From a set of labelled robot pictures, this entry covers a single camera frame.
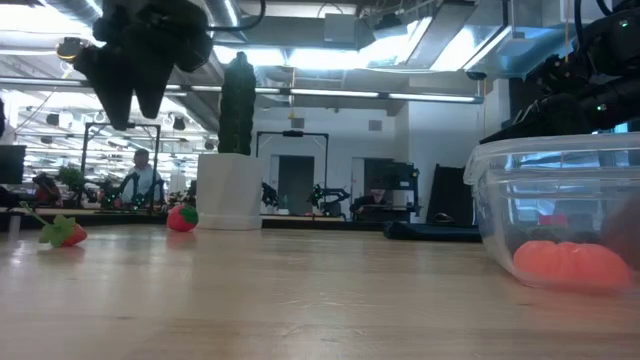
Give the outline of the black rig frame with bar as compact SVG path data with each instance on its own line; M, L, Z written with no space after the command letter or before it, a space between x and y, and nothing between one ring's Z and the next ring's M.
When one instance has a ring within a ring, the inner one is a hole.
M84 136L83 136L83 148L82 148L82 155L81 155L81 166L80 166L80 171L82 173L85 173L85 170L86 170L86 159L87 159L89 142L107 126L111 127L111 124L98 123L98 122L87 122L85 124L85 130L84 130ZM149 202L149 208L147 213L151 215L154 212L154 207L155 207L155 189L157 185L156 173L157 173L157 167L158 167L158 154L160 149L161 126L153 125L153 124L145 124L145 123L136 124L133 122L126 122L125 124L117 125L115 127L115 130L120 132L126 132L128 129L134 129L136 127L154 128L156 130L156 136L151 137L151 139L155 141L153 171L152 171L153 184L149 188L149 192L146 195L146 200Z

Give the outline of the person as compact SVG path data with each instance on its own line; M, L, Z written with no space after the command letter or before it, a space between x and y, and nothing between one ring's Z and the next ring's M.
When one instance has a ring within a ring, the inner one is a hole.
M120 199L123 204L131 204L137 195L146 195L150 189L154 191L154 202L161 201L162 185L157 185L162 180L161 175L149 162L149 151L138 149L133 157L134 166L129 170L129 175L137 175L137 190L134 190L134 181L130 180L124 187Z
M391 208L393 203L385 198L385 194L385 189L371 189L369 195L356 198L349 210L353 215L362 215Z
M62 207L62 198L59 188L53 178L41 173L32 179L36 185L35 199L40 206L53 208Z

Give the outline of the grey ceiling box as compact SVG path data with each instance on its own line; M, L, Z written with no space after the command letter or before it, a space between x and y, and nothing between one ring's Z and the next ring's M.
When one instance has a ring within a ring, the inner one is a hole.
M353 43L356 39L356 17L351 14L326 14L324 17L324 41Z

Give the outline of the long ceiling light strip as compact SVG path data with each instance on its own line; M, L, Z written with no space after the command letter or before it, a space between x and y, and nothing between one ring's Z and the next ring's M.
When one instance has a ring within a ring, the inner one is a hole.
M257 87L255 92L258 95L281 95L281 96L311 96L311 97L342 97L360 98L376 100L396 100L410 102L437 102L437 103L461 103L461 104L481 104L483 97L432 94L432 93L390 93L375 91L352 91L334 89L307 89L307 88L271 88Z

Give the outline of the background wooden table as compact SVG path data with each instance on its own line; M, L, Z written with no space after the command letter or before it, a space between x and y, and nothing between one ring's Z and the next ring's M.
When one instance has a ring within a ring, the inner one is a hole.
M66 218L74 218L82 226L102 225L127 225L127 224L160 224L165 225L167 215L165 213L149 214L147 211L102 211L96 209L61 209L38 208L36 213L45 221L52 222L57 215ZM37 228L41 223L35 219L26 209L13 208L8 211L0 208L0 228L7 228L14 217L20 219L24 228Z
M382 231L383 223L351 222L342 217L262 215L263 229Z

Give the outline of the tall dark green cactus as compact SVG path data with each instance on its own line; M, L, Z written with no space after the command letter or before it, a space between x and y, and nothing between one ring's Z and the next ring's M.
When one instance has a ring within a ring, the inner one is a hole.
M254 67L238 52L224 72L219 117L219 153L251 155L256 100Z

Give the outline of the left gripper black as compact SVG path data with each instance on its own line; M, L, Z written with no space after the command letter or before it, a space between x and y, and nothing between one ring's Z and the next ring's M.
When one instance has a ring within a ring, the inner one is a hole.
M111 126L129 122L133 86L142 115L158 116L173 67L193 72L208 62L213 48L208 16L190 0L127 0L93 25L94 37L105 46L83 48L74 69L82 73Z

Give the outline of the orange tomato toy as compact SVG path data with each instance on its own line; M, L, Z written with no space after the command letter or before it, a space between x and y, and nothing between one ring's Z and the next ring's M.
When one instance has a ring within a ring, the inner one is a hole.
M513 264L520 273L554 284L619 289L632 283L626 262L597 244L529 241L516 250Z

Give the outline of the clear plastic tupperware container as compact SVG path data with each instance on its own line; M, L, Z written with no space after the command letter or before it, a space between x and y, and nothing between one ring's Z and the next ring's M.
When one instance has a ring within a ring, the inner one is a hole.
M521 283L586 292L640 290L640 272L619 289L554 284L520 273L516 250L527 232L551 229L562 242L576 231L601 238L606 219L640 196L640 133L588 134L504 140L476 147L464 181L471 187L476 222L488 253ZM565 214L567 227L540 226L540 215Z

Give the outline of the round red toy strawberry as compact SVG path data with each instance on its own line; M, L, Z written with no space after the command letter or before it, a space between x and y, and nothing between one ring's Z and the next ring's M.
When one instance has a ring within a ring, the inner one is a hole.
M199 222L197 209L190 205L177 205L167 216L167 227L176 232L190 232Z

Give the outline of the green potted plant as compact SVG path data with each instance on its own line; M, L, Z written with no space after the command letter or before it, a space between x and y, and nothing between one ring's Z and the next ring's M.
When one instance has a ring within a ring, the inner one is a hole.
M78 168L72 166L61 166L58 170L56 179L73 193L79 193L84 189L85 176Z

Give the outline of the black standing panel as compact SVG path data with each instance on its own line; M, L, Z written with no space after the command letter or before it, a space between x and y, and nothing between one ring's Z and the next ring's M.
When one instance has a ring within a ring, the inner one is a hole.
M429 223L473 225L473 198L471 187L463 181L464 172L464 167L436 165L426 217Z

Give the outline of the black computer monitor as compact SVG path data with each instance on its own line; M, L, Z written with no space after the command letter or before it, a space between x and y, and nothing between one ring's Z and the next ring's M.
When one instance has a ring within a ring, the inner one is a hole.
M0 184L22 183L25 156L24 145L0 145Z

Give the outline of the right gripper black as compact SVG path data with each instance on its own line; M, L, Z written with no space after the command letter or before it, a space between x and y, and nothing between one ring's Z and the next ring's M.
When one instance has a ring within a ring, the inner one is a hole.
M580 94L557 94L535 101L504 129L479 141L491 142L608 130L640 118L640 76L621 77Z

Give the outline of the dark blue mat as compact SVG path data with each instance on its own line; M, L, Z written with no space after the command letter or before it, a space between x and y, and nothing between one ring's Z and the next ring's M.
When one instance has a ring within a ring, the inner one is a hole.
M480 243L482 237L475 226L458 227L447 224L414 224L387 222L383 235L390 240Z

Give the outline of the white plastic pot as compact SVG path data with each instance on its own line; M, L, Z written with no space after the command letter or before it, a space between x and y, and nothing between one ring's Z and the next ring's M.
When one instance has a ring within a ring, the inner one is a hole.
M264 159L236 153L200 155L196 179L197 228L260 229L266 165Z

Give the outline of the black equipment cart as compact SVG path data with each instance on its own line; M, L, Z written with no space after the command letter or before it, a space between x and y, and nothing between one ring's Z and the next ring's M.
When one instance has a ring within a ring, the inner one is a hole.
M421 212L419 198L419 170L412 163L389 159L366 159L364 164L364 193L371 189L385 189L385 198L393 203L391 208L354 215L360 222L410 222Z

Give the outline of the red toy strawberry with leaves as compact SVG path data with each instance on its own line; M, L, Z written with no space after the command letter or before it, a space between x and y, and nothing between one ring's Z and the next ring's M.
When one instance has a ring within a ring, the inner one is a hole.
M49 222L42 218L26 202L21 201L20 206L43 225L39 237L40 243L49 244L53 248L72 247L87 238L86 230L72 217L57 214Z

